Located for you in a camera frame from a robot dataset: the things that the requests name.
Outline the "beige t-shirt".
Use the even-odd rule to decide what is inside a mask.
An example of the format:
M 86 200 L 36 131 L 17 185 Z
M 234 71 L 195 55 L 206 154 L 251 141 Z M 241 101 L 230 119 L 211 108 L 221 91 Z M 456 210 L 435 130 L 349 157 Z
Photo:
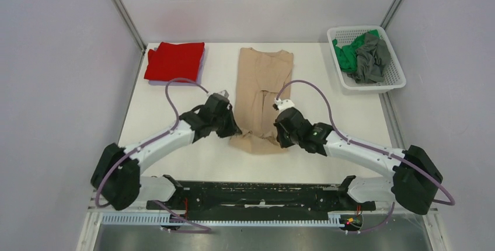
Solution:
M 249 154 L 281 154 L 273 108 L 276 96 L 292 80 L 294 55 L 285 50 L 267 53 L 241 48 L 238 59 L 233 115 L 242 134 L 230 139 L 232 147 Z

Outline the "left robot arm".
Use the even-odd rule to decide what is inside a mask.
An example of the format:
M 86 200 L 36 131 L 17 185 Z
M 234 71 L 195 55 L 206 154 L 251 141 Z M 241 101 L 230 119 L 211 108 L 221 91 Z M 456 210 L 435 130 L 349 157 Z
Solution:
M 90 183 L 117 211 L 137 200 L 160 201 L 168 208 L 177 208 L 183 202 L 179 183 L 172 177 L 143 177 L 142 174 L 166 155 L 211 133 L 220 138 L 241 134 L 225 90 L 210 94 L 204 104 L 181 114 L 177 122 L 144 141 L 126 147 L 108 145 Z

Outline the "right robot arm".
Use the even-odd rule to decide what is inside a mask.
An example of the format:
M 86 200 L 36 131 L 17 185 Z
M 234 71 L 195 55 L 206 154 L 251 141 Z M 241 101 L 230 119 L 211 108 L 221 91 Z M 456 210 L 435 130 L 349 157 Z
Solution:
M 423 148 L 369 144 L 330 124 L 312 124 L 294 107 L 281 111 L 274 126 L 282 148 L 297 145 L 308 153 L 340 158 L 380 175 L 347 177 L 337 193 L 337 202 L 345 209 L 367 201 L 394 201 L 410 212 L 426 215 L 435 202 L 443 176 Z

